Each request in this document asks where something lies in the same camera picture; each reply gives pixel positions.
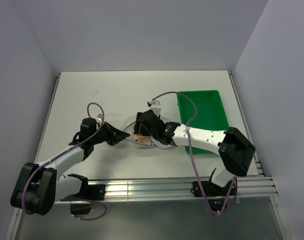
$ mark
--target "tabletop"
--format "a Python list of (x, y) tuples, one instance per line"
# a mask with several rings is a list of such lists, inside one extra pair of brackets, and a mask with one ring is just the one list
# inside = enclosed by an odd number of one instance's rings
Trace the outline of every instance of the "tabletop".
[[(123, 130), (135, 120), (137, 112), (148, 110), (147, 101), (168, 91), (218, 90), (224, 110), (232, 127), (244, 135), (245, 126), (227, 71), (101, 71), (63, 72), (46, 123), (36, 162), (46, 160), (67, 148), (79, 131), (86, 107), (99, 103), (105, 111), (105, 121)], [(158, 99), (161, 116), (180, 122), (175, 94)], [(100, 110), (92, 106), (92, 117)], [(210, 176), (215, 168), (224, 167), (214, 153), (195, 156), (199, 175)], [(122, 141), (115, 146), (106, 143), (94, 147), (85, 161), (71, 167), (66, 174), (79, 174), (90, 180), (129, 180), (194, 177), (189, 155), (184, 147), (158, 149), (141, 147)], [(248, 176), (257, 175), (254, 160)]]

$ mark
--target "gray wall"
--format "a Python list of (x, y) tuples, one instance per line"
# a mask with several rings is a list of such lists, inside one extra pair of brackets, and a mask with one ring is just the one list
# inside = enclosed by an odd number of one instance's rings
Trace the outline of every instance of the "gray wall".
[(232, 70), (268, 0), (13, 0), (57, 71)]
[(234, 71), (264, 171), (304, 240), (304, 0), (270, 0)]
[(0, 239), (22, 165), (33, 161), (54, 74), (13, 3), (0, 0)]

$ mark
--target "purple cable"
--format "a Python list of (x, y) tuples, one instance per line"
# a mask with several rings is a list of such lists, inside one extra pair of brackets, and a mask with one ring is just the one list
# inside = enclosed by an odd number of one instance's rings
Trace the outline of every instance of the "purple cable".
[[(197, 183), (198, 183), (198, 186), (199, 186), (199, 188), (200, 188), (200, 190), (201, 190), (201, 193), (202, 193), (203, 199), (204, 199), (204, 201), (205, 201), (206, 207), (207, 207), (207, 209), (210, 211), (210, 213), (211, 213), (214, 217), (219, 218), (219, 217), (221, 217), (226, 211), (228, 211), (228, 210), (234, 205), (234, 203), (235, 203), (235, 199), (236, 199), (236, 195), (237, 195), (237, 180), (236, 180), (236, 177), (233, 178), (232, 183), (231, 183), (231, 185), (230, 185), (230, 187), (229, 187), (229, 189), (228, 189), (228, 192), (227, 192), (226, 197), (225, 197), (225, 199), (224, 199), (224, 203), (223, 203), (223, 207), (222, 207), (221, 212), (220, 212), (220, 213), (214, 212), (214, 211), (212, 210), (212, 208), (211, 208), (211, 206), (210, 206), (208, 200), (207, 200), (207, 197), (206, 197), (206, 194), (205, 194), (205, 191), (204, 191), (202, 182), (201, 182), (201, 178), (200, 178), (200, 176), (199, 176), (199, 174), (198, 174), (198, 172), (197, 172), (197, 168), (196, 168), (196, 164), (195, 164), (194, 156), (193, 156), (191, 135), (190, 135), (190, 132), (189, 132), (189, 129), (188, 129), (188, 126), (189, 126), (190, 122), (191, 122), (192, 120), (194, 120), (194, 119), (196, 118), (196, 116), (197, 116), (197, 113), (198, 113), (197, 107), (196, 107), (195, 103), (194, 103), (189, 97), (187, 97), (185, 94), (182, 94), (181, 92), (178, 92), (178, 91), (167, 91), (167, 92), (165, 92), (165, 93), (162, 93), (162, 94), (160, 94), (160, 95), (158, 95), (158, 96), (152, 98), (152, 100), (154, 101), (154, 100), (158, 99), (159, 97), (164, 96), (164, 95), (167, 95), (167, 94), (179, 94), (179, 95), (183, 96), (184, 98), (186, 98), (187, 100), (189, 100), (189, 101), (191, 102), (191, 104), (193, 105), (193, 107), (194, 107), (194, 110), (195, 110), (194, 116), (193, 116), (192, 118), (190, 118), (190, 119), (187, 121), (187, 123), (185, 124), (185, 126), (186, 126), (186, 134), (187, 134), (187, 138), (188, 138), (188, 147), (189, 147), (189, 152), (190, 152), (190, 158), (191, 158), (193, 170), (194, 170), (194, 173), (195, 173), (195, 176), (196, 176), (196, 179), (197, 179)], [(235, 192), (235, 195), (234, 195), (234, 199), (233, 199), (231, 205), (230, 205), (229, 207), (227, 207), (227, 209), (225, 209), (225, 208), (226, 208), (227, 201), (228, 201), (228, 197), (229, 197), (229, 195), (230, 195), (230, 193), (231, 193), (231, 190), (232, 190), (232, 187), (233, 187), (234, 183), (236, 184), (236, 192)]]
[(82, 220), (82, 221), (97, 220), (97, 219), (100, 219), (101, 217), (103, 217), (107, 212), (107, 206), (100, 201), (94, 201), (94, 200), (88, 200), (88, 199), (81, 199), (81, 201), (86, 201), (86, 202), (90, 202), (90, 203), (93, 203), (93, 204), (101, 204), (104, 207), (104, 212), (101, 215), (99, 215), (97, 217), (94, 217), (94, 218), (83, 218), (83, 217), (81, 218), (79, 216), (74, 215), (73, 217), (77, 218), (78, 220)]
[[(87, 115), (88, 117), (90, 118), (90, 112), (89, 112), (89, 107), (91, 105), (96, 105), (98, 106), (101, 111), (102, 111), (102, 123), (104, 122), (104, 110), (103, 108), (101, 107), (100, 104), (97, 104), (95, 102), (90, 102), (88, 105), (87, 105)], [(78, 147), (80, 147), (81, 145), (83, 145), (84, 143), (86, 143), (87, 141), (91, 140), (102, 128), (103, 124), (101, 124), (101, 126), (96, 130), (95, 133), (93, 133), (93, 135), (89, 136), (87, 139), (85, 139), (84, 141), (82, 142), (79, 142), (78, 144), (70, 147), (68, 150), (65, 150), (63, 152), (61, 152), (60, 154), (56, 155), (55, 157), (53, 157), (50, 161), (47, 161), (46, 163), (42, 164), (41, 166), (39, 166), (32, 174), (31, 176), (28, 178), (26, 184), (25, 184), (25, 187), (24, 187), (24, 190), (23, 190), (23, 193), (22, 193), (22, 209), (23, 209), (23, 212), (27, 215), (32, 215), (33, 213), (29, 212), (27, 210), (27, 207), (26, 207), (26, 203), (25, 203), (25, 198), (26, 198), (26, 192), (27, 192), (27, 189), (29, 187), (29, 185), (31, 184), (32, 182), (32, 179), (34, 178), (34, 176), (38, 173), (38, 171), (40, 171), (43, 167), (46, 167), (47, 165), (49, 165), (50, 163), (58, 160), (60, 157), (64, 156), (65, 154), (67, 154), (68, 152), (70, 152), (71, 150), (73, 149), (76, 149)]]

